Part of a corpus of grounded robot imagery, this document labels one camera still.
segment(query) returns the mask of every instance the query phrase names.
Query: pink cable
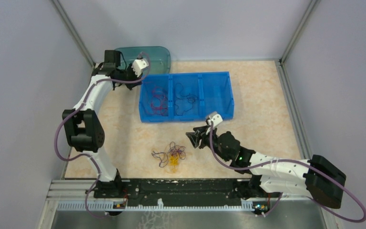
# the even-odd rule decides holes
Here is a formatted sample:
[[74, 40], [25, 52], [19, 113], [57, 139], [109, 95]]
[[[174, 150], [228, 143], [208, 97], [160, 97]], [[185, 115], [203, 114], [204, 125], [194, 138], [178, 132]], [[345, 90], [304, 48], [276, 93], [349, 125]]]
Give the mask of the pink cable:
[[90, 160], [92, 161], [92, 163], [95, 165], [96, 169], [97, 169], [97, 173], [98, 173], [98, 176], [96, 178], [96, 180], [93, 182], [93, 184], [91, 185], [91, 187], [89, 188], [89, 190], [87, 191], [86, 193], [86, 197], [85, 197], [85, 209], [86, 211], [92, 215], [93, 217], [95, 218], [98, 218], [98, 219], [102, 219], [106, 216], [97, 216], [95, 214], [93, 214], [89, 208], [88, 208], [88, 196], [89, 194], [92, 192], [93, 188], [95, 187], [95, 185], [97, 184], [97, 182], [99, 181], [100, 179], [100, 175], [101, 175], [101, 171], [100, 171], [100, 168], [99, 168], [99, 165], [96, 163], [96, 161], [93, 159], [93, 157], [91, 157], [89, 154], [78, 154], [77, 156], [73, 157], [73, 158], [65, 158], [63, 157], [61, 154], [60, 154], [60, 151], [58, 149], [58, 136], [60, 135], [60, 131], [61, 131], [61, 128], [64, 126], [64, 124], [71, 118], [73, 117], [74, 115], [76, 115], [86, 104], [86, 101], [88, 100], [88, 97], [90, 95], [90, 93], [92, 92], [93, 88], [98, 84], [98, 83], [101, 83], [101, 82], [105, 82], [105, 81], [113, 81], [113, 82], [116, 82], [116, 83], [139, 83], [141, 81], [143, 81], [148, 75], [149, 75], [149, 71], [151, 70], [151, 60], [149, 58], [149, 55], [145, 52], [141, 52], [138, 57], [141, 58], [142, 55], [145, 55], [147, 57], [147, 60], [148, 60], [148, 70], [147, 70], [147, 73], [145, 76], [143, 76], [141, 79], [138, 79], [138, 80], [134, 80], [134, 81], [124, 81], [124, 80], [116, 80], [116, 79], [111, 79], [111, 78], [108, 78], [108, 79], [101, 79], [101, 80], [98, 80], [96, 83], [92, 84], [90, 86], [90, 88], [88, 89], [84, 99], [83, 99], [83, 103], [75, 109], [74, 112], [72, 112], [71, 114], [69, 114], [68, 116], [66, 116], [63, 121], [59, 124], [57, 130], [55, 131], [55, 135], [54, 135], [54, 151], [55, 151], [55, 154], [57, 155], [57, 157], [59, 159], [61, 159], [62, 161], [73, 161], [81, 156], [87, 156], [90, 158]]
[[227, 166], [226, 164], [224, 164], [220, 159], [218, 159], [217, 154], [214, 151], [214, 146], [213, 146], [213, 129], [214, 129], [214, 123], [211, 121], [211, 127], [210, 127], [210, 148], [211, 148], [211, 152], [213, 153], [214, 158], [224, 167], [229, 168], [229, 169], [233, 169], [233, 170], [249, 170], [249, 169], [253, 169], [253, 168], [257, 168], [257, 167], [262, 167], [264, 165], [268, 165], [271, 163], [278, 163], [278, 162], [291, 162], [291, 163], [295, 163], [295, 164], [299, 164], [302, 166], [305, 166], [311, 170], [313, 170], [314, 172], [318, 173], [319, 175], [323, 176], [324, 178], [328, 179], [330, 182], [332, 182], [333, 184], [335, 184], [336, 186], [338, 186], [340, 189], [342, 189], [345, 193], [347, 193], [361, 208], [361, 210], [363, 211], [363, 217], [361, 219], [350, 219], [350, 218], [346, 218], [344, 216], [341, 216], [335, 212], [333, 212], [332, 210], [330, 210], [329, 208], [317, 203], [315, 200], [311, 199], [312, 201], [314, 201], [316, 204], [318, 204], [320, 207], [322, 207], [323, 209], [325, 209], [326, 211], [330, 212], [331, 214], [333, 214], [334, 216], [337, 216], [343, 220], [349, 221], [349, 222], [353, 222], [353, 223], [362, 223], [364, 221], [366, 221], [366, 208], [364, 207], [363, 203], [361, 203], [361, 201], [353, 194], [351, 193], [347, 188], [345, 188], [344, 186], [342, 186], [339, 182], [335, 181], [333, 178], [331, 178], [330, 176], [326, 175], [325, 173], [321, 172], [320, 170], [305, 164], [303, 162], [297, 161], [297, 160], [292, 160], [292, 159], [278, 159], [278, 160], [273, 160], [273, 161], [267, 161], [267, 162], [263, 162], [260, 164], [257, 164], [255, 166], [249, 166], [249, 167], [243, 167], [243, 168], [235, 168], [235, 167], [231, 167], [231, 166]]

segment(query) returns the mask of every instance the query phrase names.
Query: metal frame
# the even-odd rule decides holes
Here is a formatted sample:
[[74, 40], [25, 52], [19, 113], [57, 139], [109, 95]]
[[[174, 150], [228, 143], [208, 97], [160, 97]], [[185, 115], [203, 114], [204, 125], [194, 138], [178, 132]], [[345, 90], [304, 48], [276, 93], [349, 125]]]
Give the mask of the metal frame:
[[[92, 66], [95, 66], [95, 62], [91, 54], [89, 53], [88, 49], [84, 45], [82, 39], [80, 38], [79, 34], [77, 33], [74, 25], [72, 24], [71, 20], [69, 19], [66, 11], [62, 7], [59, 0], [50, 0], [55, 9], [57, 10], [60, 18], [62, 19], [64, 25], [70, 32], [70, 35], [73, 37], [75, 43], [77, 44], [78, 48], [80, 49], [82, 55], [85, 57], [86, 61]], [[300, 116], [300, 113], [297, 108], [297, 104], [295, 101], [295, 97], [291, 88], [291, 83], [289, 79], [289, 75], [285, 68], [285, 62], [288, 60], [293, 48], [296, 46], [297, 41], [302, 35], [308, 21], [311, 18], [312, 13], [315, 11], [316, 7], [318, 6], [320, 0], [311, 0], [310, 4], [308, 5], [307, 10], [305, 11], [297, 29], [295, 30], [289, 44], [287, 45], [283, 56], [281, 59], [273, 59], [276, 67], [278, 76], [280, 78], [281, 86], [283, 89], [283, 93], [285, 96], [285, 100], [288, 107], [288, 112], [290, 114], [291, 122], [293, 125], [293, 129], [295, 132], [295, 138], [297, 140], [298, 147], [300, 149], [301, 157], [303, 159], [311, 158], [312, 152], [308, 143], [308, 139], [305, 133], [305, 128], [303, 126], [303, 122]], [[44, 209], [41, 215], [41, 219], [38, 225], [39, 229], [49, 229], [52, 226], [54, 221], [54, 215], [56, 209], [61, 201], [63, 200], [77, 200], [81, 201], [84, 200], [85, 190], [89, 188], [92, 184], [93, 180], [53, 180], [50, 190], [47, 195], [47, 199], [45, 201]], [[249, 201], [261, 201], [264, 198], [253, 198]], [[305, 200], [305, 197], [300, 196], [287, 196], [283, 200]], [[89, 195], [89, 201], [93, 201], [93, 194]], [[102, 201], [122, 201], [122, 199], [102, 199]], [[337, 228], [341, 229], [342, 223], [341, 221], [337, 221], [333, 215], [329, 214], [326, 211], [322, 210], [322, 216], [325, 220], [325, 224], [327, 228]]]

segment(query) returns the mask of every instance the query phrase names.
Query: beige table surface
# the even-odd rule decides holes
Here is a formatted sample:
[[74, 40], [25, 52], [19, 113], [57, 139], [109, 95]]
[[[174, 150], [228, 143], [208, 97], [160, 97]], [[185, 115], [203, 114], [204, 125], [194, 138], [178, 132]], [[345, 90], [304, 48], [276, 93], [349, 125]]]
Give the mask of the beige table surface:
[[[235, 101], [234, 118], [218, 127], [218, 134], [231, 131], [241, 145], [263, 154], [299, 159], [284, 94], [273, 61], [173, 62], [172, 73], [229, 71]], [[185, 132], [202, 122], [141, 123], [138, 110], [140, 88], [125, 86], [111, 91], [99, 111], [105, 131], [104, 147], [122, 178], [240, 178], [222, 167], [208, 148], [194, 149]], [[171, 142], [185, 146], [190, 155], [176, 173], [159, 168], [151, 149], [163, 151]], [[71, 156], [78, 152], [73, 150]], [[91, 178], [96, 171], [86, 158], [68, 164], [66, 178]]]

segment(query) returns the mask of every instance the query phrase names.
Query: white wall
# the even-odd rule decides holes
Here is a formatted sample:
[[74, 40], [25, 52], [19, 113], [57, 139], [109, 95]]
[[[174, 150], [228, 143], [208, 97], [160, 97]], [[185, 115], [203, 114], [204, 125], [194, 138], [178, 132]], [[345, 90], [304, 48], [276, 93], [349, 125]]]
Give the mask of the white wall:
[[174, 60], [280, 58], [310, 0], [61, 0], [96, 62], [161, 45]]
[[[37, 226], [63, 166], [53, 150], [56, 125], [89, 73], [50, 1], [0, 1], [0, 228]], [[64, 134], [59, 146], [69, 149]]]
[[[366, 205], [366, 1], [321, 1], [286, 66], [313, 153], [343, 170]], [[342, 214], [362, 216], [343, 200]]]

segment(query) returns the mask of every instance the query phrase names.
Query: teal plastic container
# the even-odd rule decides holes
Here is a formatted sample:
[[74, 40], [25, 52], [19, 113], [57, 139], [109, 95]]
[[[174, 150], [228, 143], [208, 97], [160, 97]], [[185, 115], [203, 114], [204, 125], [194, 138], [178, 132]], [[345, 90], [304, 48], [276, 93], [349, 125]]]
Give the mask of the teal plastic container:
[[[151, 59], [151, 70], [149, 74], [168, 74], [172, 64], [170, 52], [162, 46], [141, 46], [118, 48], [116, 51], [123, 53], [127, 66], [137, 59], [140, 52], [146, 52]], [[125, 68], [125, 63], [121, 59], [120, 69]]]

